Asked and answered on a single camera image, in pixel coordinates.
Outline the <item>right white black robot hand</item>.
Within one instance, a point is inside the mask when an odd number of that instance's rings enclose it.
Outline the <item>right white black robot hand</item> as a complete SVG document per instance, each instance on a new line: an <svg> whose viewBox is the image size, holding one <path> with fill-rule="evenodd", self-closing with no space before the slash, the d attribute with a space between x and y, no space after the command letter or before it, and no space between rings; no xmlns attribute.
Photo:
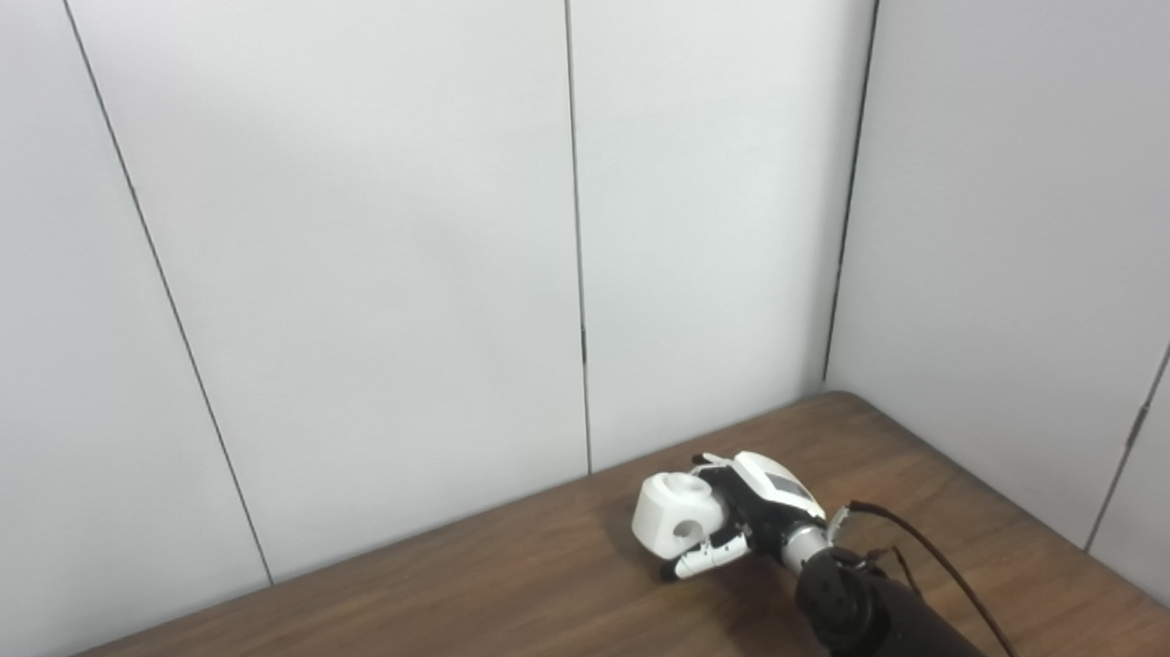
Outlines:
<svg viewBox="0 0 1170 657"><path fill-rule="evenodd" d="M752 451L732 458L694 455L690 473L710 487L723 510L720 530L706 533L659 568L659 580L681 582L753 554L770 556L799 578L812 558L833 547L823 505L779 462Z"/></svg>

